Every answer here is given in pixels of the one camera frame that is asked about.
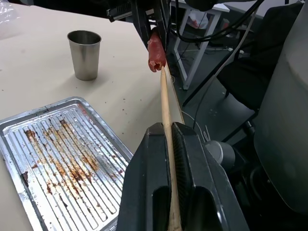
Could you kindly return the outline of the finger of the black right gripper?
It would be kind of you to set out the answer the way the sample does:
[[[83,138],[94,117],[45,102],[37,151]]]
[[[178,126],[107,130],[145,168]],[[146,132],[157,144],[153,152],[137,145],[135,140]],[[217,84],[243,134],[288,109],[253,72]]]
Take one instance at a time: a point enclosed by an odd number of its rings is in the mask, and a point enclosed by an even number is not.
[[[167,51],[169,34],[169,1],[154,0],[154,18],[157,24],[157,32],[160,36],[162,46]]]
[[[148,41],[152,35],[149,18],[146,12],[152,8],[153,0],[131,0],[133,24],[146,48],[148,47]]]

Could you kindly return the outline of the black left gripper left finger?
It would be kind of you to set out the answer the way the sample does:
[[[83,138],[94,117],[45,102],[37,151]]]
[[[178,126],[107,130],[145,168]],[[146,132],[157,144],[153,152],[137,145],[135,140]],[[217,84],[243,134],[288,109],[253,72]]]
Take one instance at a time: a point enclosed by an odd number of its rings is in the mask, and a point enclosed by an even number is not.
[[[167,231],[171,182],[162,123],[149,127],[125,171],[117,231]]]

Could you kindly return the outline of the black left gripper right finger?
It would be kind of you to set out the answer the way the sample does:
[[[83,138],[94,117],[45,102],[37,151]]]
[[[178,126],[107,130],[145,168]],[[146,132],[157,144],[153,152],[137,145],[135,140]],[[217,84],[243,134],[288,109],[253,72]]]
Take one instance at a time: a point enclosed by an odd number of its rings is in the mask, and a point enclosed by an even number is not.
[[[249,231],[229,179],[189,126],[172,125],[183,231]]]

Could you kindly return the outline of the pink raw sausage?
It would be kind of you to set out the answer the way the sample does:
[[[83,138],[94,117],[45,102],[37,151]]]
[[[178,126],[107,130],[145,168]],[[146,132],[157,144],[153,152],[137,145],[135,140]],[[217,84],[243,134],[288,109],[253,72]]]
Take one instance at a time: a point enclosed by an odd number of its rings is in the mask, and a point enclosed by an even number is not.
[[[152,72],[157,72],[166,66],[166,54],[159,37],[157,27],[151,30],[150,39],[147,42],[148,66]]]

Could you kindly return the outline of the wooden skewer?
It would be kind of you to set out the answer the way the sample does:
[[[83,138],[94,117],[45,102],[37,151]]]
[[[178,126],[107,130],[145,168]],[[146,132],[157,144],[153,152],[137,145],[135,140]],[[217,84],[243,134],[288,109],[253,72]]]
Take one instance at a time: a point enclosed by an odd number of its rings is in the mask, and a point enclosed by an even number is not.
[[[180,205],[177,188],[176,166],[172,139],[172,122],[169,110],[167,76],[164,67],[161,68],[161,105],[162,105],[162,120],[167,141],[167,150],[169,158],[169,169],[171,178],[171,202],[169,212],[168,231],[182,231],[180,219]]]

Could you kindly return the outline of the stainless steel cup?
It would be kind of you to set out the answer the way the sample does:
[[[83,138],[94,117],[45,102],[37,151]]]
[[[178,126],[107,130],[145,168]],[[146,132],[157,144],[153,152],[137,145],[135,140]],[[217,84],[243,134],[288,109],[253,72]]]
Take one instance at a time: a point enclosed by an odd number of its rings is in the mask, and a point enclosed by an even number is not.
[[[76,30],[67,34],[75,77],[92,81],[98,76],[101,36],[87,30]]]

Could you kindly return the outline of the stained ribbed metal tray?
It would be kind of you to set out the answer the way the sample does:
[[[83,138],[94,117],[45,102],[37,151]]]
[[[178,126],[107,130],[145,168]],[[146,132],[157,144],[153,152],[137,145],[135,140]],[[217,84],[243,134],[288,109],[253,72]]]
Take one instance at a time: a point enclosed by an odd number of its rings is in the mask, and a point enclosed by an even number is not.
[[[116,231],[132,153],[84,99],[0,120],[0,154],[33,231]]]

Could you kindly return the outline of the grey cylindrical robot joint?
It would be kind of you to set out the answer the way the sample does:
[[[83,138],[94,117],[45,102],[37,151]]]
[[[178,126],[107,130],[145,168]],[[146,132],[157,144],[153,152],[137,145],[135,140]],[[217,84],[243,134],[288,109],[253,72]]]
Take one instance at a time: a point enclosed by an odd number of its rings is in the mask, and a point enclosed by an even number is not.
[[[226,171],[233,168],[235,152],[231,145],[220,141],[209,141],[205,144],[205,147]]]

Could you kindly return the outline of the silver robot torso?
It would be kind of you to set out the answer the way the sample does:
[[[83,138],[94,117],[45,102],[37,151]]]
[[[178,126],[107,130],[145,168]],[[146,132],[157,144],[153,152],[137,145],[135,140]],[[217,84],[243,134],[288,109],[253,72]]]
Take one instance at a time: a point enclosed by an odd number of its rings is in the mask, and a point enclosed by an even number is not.
[[[308,0],[283,45],[261,104],[254,145],[277,193],[308,215]]]

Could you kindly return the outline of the black fabric chair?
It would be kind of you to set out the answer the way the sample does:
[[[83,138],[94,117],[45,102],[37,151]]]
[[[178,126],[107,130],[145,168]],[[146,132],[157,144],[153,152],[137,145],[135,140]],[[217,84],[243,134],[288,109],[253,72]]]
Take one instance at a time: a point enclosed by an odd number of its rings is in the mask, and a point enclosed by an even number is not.
[[[270,8],[256,32],[248,57],[226,65],[217,79],[237,101],[258,111],[280,57],[283,44],[302,3]]]

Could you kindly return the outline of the clear plastic bag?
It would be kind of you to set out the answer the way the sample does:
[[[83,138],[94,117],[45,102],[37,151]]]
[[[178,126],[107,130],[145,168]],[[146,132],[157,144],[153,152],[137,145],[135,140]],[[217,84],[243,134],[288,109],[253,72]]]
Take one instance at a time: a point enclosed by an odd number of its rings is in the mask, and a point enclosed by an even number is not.
[[[13,4],[7,0],[0,0],[0,40],[5,40],[18,34],[13,22],[18,18],[19,15]]]

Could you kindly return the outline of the white metal table frame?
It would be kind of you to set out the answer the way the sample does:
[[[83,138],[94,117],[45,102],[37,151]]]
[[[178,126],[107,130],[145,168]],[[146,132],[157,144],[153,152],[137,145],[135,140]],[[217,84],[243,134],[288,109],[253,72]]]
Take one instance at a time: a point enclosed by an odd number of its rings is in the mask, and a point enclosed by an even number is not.
[[[184,15],[181,19],[180,34],[184,32],[193,32],[193,30],[187,24],[190,21],[190,14],[194,12],[191,6],[187,5],[184,0],[179,0],[179,7],[184,9]],[[224,4],[216,4],[214,7],[202,14],[201,21],[205,18],[208,19],[206,28],[201,30],[197,28],[197,32],[200,32],[202,36],[209,36],[213,34],[218,21],[223,12],[229,12],[230,10]],[[203,43],[185,43],[177,38],[175,40],[174,48],[172,50],[176,58],[176,64],[179,68],[180,75],[183,82],[183,89],[188,90],[192,83],[193,77],[199,67],[201,59],[208,46],[208,42]]]

